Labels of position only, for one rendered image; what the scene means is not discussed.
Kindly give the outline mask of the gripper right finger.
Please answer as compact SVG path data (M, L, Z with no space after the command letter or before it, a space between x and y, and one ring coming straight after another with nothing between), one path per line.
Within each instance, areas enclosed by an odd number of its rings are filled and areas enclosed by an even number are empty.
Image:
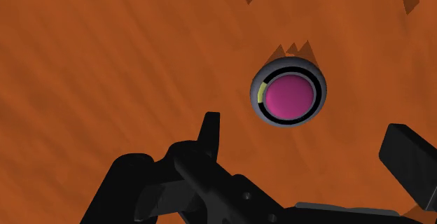
M379 159L421 209L437 212L437 148L407 125L391 123Z

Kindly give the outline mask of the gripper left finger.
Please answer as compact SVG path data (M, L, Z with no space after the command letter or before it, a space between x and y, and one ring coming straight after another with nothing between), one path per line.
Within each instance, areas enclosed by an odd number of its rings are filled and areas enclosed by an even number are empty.
M219 137L220 114L207 112L198 138L173 143L161 160L121 155L80 224L156 224L171 213L186 224L280 224L283 207L218 164Z

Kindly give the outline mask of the grey round device pink button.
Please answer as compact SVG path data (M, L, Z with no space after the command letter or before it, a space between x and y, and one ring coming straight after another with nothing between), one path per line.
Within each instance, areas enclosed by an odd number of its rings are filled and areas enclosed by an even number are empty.
M296 127L315 117L327 96L319 67L301 57L280 57L254 76L250 101L257 116L276 127Z

